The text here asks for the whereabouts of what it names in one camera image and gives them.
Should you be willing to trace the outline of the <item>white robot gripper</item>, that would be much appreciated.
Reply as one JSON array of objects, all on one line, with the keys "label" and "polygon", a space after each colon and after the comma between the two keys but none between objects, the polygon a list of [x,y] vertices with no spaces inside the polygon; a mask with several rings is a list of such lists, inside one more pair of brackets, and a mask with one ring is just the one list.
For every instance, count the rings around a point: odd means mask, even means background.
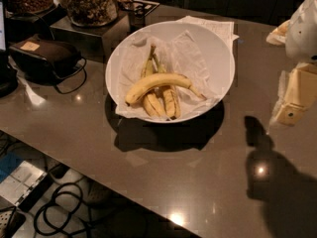
[{"label": "white robot gripper", "polygon": [[294,126],[317,100],[317,65],[313,64],[317,62],[317,0],[304,0],[266,41],[284,46],[286,55],[299,61],[292,71],[281,73],[269,121],[270,125]]}]

